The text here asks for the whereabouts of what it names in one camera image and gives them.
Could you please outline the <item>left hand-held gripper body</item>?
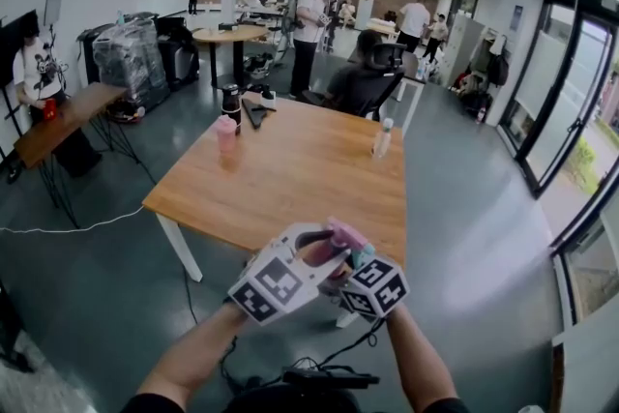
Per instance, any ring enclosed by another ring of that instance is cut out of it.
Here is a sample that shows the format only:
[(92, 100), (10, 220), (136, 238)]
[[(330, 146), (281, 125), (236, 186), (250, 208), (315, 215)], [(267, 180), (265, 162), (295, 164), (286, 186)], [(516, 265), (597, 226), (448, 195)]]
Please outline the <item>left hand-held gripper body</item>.
[(280, 319), (318, 296), (320, 280), (291, 247), (291, 225), (256, 254), (228, 290), (228, 297), (260, 326)]

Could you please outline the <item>person's left forearm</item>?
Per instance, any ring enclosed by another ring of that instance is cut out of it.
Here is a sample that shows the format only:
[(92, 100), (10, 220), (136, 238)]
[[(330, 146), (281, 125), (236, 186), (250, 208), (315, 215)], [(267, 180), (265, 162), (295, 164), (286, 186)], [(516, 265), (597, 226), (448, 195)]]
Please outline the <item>person's left forearm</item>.
[(175, 342), (159, 359), (137, 390), (170, 399), (183, 410), (214, 372), (248, 316), (233, 303), (224, 303), (213, 315)]

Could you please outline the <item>clear plastic bottle green lid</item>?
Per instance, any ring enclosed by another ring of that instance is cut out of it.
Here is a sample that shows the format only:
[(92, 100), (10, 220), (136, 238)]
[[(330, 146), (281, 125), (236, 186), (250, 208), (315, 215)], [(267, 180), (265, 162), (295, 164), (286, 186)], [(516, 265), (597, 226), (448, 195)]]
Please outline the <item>clear plastic bottle green lid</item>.
[(381, 159), (386, 155), (391, 143), (393, 127), (394, 120), (392, 118), (387, 117), (383, 120), (381, 130), (376, 135), (371, 148), (371, 154), (375, 159)]

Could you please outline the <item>black chest device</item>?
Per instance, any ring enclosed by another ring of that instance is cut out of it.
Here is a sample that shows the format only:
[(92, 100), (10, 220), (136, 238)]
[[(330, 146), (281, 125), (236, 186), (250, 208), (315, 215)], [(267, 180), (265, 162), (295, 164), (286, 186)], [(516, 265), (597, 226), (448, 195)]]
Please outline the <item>black chest device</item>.
[(365, 390), (369, 386), (378, 385), (380, 378), (375, 375), (344, 369), (285, 368), (282, 371), (281, 381), (310, 389)]

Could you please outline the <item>person's black clothing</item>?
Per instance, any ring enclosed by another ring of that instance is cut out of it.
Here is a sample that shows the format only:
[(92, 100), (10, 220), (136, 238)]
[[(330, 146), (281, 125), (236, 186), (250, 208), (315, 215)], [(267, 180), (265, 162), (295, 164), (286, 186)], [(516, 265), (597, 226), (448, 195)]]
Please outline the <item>person's black clothing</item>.
[[(119, 413), (187, 413), (170, 398), (140, 394), (131, 398)], [(291, 385), (275, 385), (234, 398), (221, 413), (362, 413), (349, 392), (335, 390), (324, 395), (303, 394)]]

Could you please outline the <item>pink tumbler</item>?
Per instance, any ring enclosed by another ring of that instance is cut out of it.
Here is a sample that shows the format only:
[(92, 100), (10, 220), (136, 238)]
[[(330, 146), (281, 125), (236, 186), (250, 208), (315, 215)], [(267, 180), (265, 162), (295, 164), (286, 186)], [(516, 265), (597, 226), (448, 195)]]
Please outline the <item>pink tumbler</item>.
[(231, 152), (236, 144), (236, 121), (228, 115), (222, 115), (215, 122), (215, 130), (220, 151)]

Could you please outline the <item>dark brown flask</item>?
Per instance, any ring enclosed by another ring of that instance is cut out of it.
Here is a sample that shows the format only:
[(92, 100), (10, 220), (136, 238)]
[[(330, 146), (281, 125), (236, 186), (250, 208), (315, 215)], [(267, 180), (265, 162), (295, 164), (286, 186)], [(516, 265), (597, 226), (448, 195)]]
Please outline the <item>dark brown flask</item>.
[(221, 88), (222, 104), (221, 114), (227, 115), (236, 123), (236, 134), (241, 132), (241, 97), (240, 89), (236, 83), (230, 83)]

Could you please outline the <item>pile of black gear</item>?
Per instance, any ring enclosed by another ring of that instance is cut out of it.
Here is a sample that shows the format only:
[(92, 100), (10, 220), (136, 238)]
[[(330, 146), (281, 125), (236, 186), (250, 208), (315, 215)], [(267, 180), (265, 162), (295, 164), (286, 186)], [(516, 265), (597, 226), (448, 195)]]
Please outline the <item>pile of black gear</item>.
[(271, 53), (251, 55), (244, 60), (244, 73), (252, 79), (264, 79), (269, 75), (273, 63), (274, 57)]

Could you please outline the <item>white desk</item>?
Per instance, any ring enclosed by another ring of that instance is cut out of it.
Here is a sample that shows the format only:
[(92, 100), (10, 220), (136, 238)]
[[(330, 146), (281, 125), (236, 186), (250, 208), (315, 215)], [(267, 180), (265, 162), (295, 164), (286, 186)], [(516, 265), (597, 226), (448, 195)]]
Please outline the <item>white desk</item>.
[(413, 96), (401, 127), (402, 135), (406, 135), (410, 127), (413, 115), (421, 99), (423, 90), (426, 86), (426, 81), (424, 80), (424, 76), (419, 72), (419, 69), (421, 68), (420, 61), (414, 53), (404, 51), (402, 53), (401, 66), (404, 69), (404, 75), (397, 87), (396, 102), (401, 103), (405, 91), (408, 88), (413, 89)]

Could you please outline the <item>pile of bags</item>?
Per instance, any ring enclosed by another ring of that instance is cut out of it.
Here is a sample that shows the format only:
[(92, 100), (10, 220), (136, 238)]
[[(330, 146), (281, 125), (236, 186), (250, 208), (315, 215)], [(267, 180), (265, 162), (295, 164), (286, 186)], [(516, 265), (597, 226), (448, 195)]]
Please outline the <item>pile of bags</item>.
[(487, 116), (493, 103), (493, 97), (489, 92), (489, 84), (484, 77), (473, 73), (463, 73), (454, 82), (451, 90), (457, 95), (466, 113), (476, 118), (479, 109), (484, 106)]

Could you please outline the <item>black round tray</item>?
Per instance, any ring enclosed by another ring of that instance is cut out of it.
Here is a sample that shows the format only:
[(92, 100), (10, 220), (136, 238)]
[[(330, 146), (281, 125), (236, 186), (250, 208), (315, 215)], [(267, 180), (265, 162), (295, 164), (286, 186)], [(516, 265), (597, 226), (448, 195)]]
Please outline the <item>black round tray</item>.
[(135, 106), (130, 102), (118, 100), (111, 103), (105, 110), (106, 116), (116, 123), (129, 124), (139, 122), (146, 111), (143, 106)]

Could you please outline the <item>white standing board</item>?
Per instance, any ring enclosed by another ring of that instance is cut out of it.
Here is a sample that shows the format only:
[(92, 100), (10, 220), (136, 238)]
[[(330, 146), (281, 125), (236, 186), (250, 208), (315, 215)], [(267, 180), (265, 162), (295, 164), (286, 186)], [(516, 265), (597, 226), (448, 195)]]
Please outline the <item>white standing board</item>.
[(374, 0), (359, 0), (355, 21), (356, 30), (363, 31), (367, 28), (372, 18), (373, 3)]

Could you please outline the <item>white panel wooden edge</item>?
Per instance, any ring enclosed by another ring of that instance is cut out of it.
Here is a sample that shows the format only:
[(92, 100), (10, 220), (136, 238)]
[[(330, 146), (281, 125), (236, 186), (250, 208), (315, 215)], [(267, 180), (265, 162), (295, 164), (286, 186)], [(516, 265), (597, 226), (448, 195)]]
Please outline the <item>white panel wooden edge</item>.
[(553, 339), (563, 347), (560, 413), (619, 413), (619, 307), (610, 302)]

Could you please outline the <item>white locker cabinet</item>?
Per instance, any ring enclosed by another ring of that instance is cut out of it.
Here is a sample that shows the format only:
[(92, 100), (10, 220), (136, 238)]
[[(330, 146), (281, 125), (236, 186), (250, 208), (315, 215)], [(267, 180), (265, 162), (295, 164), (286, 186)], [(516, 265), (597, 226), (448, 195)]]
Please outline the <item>white locker cabinet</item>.
[(486, 26), (465, 15), (456, 15), (444, 57), (439, 67), (440, 84), (450, 88), (469, 65), (474, 49)]

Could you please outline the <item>wooden side desk black legs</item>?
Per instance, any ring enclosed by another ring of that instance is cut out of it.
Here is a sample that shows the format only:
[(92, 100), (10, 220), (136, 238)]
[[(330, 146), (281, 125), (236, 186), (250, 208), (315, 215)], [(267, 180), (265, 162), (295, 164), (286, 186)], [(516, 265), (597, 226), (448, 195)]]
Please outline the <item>wooden side desk black legs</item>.
[(62, 209), (74, 228), (79, 228), (64, 180), (64, 172), (53, 151), (78, 129), (90, 125), (103, 141), (106, 152), (146, 164), (138, 157), (120, 124), (110, 120), (107, 108), (125, 97), (126, 90), (103, 83), (92, 83), (63, 102), (57, 115), (42, 121), (24, 134), (15, 150), (23, 165), (37, 169), (53, 205)]

